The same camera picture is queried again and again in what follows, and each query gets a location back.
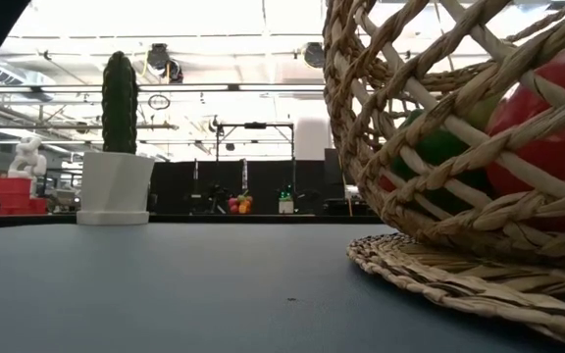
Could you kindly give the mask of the distant black metal frame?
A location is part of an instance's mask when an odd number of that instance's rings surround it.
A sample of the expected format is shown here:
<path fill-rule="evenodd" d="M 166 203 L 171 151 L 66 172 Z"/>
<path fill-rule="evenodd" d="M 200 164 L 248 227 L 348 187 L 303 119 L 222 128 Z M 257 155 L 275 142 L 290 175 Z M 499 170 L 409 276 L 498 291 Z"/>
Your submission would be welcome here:
<path fill-rule="evenodd" d="M 223 127 L 230 127 L 231 131 L 225 134 L 225 137 L 230 136 L 230 134 L 238 127 L 242 127 L 244 129 L 266 129 L 268 127 L 274 128 L 276 131 L 280 133 L 282 137 L 285 137 L 288 144 L 290 145 L 290 160 L 295 163 L 295 130 L 294 130 L 294 123 L 260 123 L 260 122 L 251 122 L 251 123 L 243 123 L 243 124 L 223 124 L 217 123 L 215 125 L 215 160 L 216 163 L 220 161 L 220 144 L 221 144 L 221 129 Z M 287 138 L 284 133 L 282 133 L 281 128 L 288 127 L 290 129 L 290 138 Z"/>

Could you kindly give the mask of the black ceiling device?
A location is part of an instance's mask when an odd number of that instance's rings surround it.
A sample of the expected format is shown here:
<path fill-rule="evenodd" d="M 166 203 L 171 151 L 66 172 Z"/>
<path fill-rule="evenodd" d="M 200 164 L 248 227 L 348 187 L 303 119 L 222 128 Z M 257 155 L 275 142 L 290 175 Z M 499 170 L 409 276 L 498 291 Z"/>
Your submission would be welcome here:
<path fill-rule="evenodd" d="M 182 84 L 183 72 L 180 63 L 172 59 L 168 45 L 155 43 L 147 52 L 147 68 L 162 81 L 169 84 Z"/>

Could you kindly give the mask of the woven wicker basket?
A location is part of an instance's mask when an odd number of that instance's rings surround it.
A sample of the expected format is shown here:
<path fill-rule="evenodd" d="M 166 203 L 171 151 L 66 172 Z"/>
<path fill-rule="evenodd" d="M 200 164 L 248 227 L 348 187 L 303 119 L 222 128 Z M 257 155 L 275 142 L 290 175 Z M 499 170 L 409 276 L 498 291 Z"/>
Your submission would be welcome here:
<path fill-rule="evenodd" d="M 342 167 L 393 235 L 352 241 L 365 272 L 461 312 L 526 325 L 565 343 L 565 231 L 533 218 L 565 216 L 565 180 L 518 156 L 565 129 L 565 88 L 536 69 L 565 51 L 565 5 L 519 28 L 518 0 L 407 0 L 383 23 L 386 0 L 327 0 L 325 101 Z M 550 107 L 498 134 L 467 121 L 492 95 L 523 85 Z M 434 166 L 415 146 L 444 129 L 469 148 Z M 417 176 L 390 165 L 401 157 Z M 459 181 L 484 169 L 494 195 Z M 380 176 L 396 186 L 387 192 Z M 423 192 L 445 188 L 472 209 L 451 215 Z"/>

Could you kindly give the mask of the distant fruit pile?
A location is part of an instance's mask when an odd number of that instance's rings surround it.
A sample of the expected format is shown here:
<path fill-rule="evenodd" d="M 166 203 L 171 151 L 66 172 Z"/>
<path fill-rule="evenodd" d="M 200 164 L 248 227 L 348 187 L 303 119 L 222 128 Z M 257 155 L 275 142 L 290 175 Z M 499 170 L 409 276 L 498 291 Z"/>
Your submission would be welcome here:
<path fill-rule="evenodd" d="M 250 214 L 253 204 L 253 197 L 246 190 L 243 193 L 232 196 L 228 200 L 228 206 L 231 214 Z"/>

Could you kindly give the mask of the white humanoid figure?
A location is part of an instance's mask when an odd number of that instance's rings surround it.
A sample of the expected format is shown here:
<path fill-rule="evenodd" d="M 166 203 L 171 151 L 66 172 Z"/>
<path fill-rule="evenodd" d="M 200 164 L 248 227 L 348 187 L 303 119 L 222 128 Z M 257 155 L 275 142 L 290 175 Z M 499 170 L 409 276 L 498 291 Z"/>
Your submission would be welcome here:
<path fill-rule="evenodd" d="M 38 150 L 42 140 L 39 137 L 23 137 L 16 145 L 16 156 L 9 166 L 8 178 L 26 178 L 30 180 L 30 195 L 36 195 L 36 184 L 39 177 L 44 177 L 47 160 Z"/>

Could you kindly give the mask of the green lime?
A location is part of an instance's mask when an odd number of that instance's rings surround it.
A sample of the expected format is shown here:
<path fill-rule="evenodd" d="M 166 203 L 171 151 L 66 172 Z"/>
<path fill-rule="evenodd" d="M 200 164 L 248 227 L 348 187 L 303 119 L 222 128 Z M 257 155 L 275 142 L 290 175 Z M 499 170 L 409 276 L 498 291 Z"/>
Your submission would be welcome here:
<path fill-rule="evenodd" d="M 466 143 L 444 129 L 430 133 L 415 146 L 418 155 L 425 162 L 434 166 L 440 165 L 445 160 L 463 153 L 468 148 L 469 146 Z M 390 169 L 404 180 L 417 176 L 401 157 L 397 157 L 392 162 Z M 493 187 L 484 169 L 465 171 L 457 175 L 456 178 L 470 187 L 484 192 L 487 196 L 494 195 Z M 472 209 L 470 204 L 456 197 L 445 188 L 426 190 L 423 192 L 423 195 L 427 200 L 451 215 Z"/>

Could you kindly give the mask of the black partition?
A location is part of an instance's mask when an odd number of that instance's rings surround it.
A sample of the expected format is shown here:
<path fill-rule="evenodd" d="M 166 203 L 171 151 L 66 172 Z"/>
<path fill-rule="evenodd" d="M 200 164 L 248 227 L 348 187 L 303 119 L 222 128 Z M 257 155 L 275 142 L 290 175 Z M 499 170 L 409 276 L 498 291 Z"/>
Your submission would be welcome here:
<path fill-rule="evenodd" d="M 157 163 L 151 178 L 154 211 L 158 214 L 208 213 L 210 197 L 228 198 L 246 190 L 253 199 L 251 212 L 274 215 L 279 197 L 295 185 L 294 208 L 300 214 L 328 216 L 361 215 L 359 203 L 344 198 L 350 176 L 341 174 L 338 160 L 223 161 Z"/>

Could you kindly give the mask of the yellow-green pear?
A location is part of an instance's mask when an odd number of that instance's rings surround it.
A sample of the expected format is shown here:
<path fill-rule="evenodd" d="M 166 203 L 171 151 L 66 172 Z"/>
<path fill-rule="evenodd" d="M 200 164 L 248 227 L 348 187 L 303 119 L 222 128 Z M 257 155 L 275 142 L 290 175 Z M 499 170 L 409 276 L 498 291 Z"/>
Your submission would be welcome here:
<path fill-rule="evenodd" d="M 472 127 L 478 130 L 485 130 L 491 114 L 495 110 L 502 97 L 503 93 L 498 93 L 484 99 L 483 101 L 478 102 L 468 113 L 466 121 Z"/>

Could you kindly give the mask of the white plant pot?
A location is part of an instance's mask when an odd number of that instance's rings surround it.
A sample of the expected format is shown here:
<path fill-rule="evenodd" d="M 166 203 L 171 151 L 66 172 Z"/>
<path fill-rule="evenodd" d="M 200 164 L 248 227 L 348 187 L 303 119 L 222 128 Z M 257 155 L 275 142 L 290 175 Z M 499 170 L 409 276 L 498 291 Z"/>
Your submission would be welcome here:
<path fill-rule="evenodd" d="M 147 196 L 153 167 L 154 160 L 148 157 L 117 152 L 85 153 L 77 224 L 147 224 Z"/>

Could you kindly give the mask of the red storage bin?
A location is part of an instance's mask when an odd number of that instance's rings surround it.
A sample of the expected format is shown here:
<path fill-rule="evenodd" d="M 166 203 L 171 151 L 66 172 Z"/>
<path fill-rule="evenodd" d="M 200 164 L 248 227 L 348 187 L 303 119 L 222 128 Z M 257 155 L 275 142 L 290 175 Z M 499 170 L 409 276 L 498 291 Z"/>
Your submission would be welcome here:
<path fill-rule="evenodd" d="M 0 215 L 45 215 L 46 200 L 33 197 L 29 178 L 0 177 Z"/>

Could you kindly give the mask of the green cactus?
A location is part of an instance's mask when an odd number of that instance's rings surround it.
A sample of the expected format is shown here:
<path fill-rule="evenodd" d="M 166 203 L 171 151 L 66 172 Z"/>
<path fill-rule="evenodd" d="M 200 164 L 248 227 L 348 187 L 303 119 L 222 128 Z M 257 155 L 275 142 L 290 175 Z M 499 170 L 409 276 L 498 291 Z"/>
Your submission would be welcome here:
<path fill-rule="evenodd" d="M 110 57 L 102 83 L 104 152 L 136 153 L 138 86 L 136 72 L 122 51 Z"/>

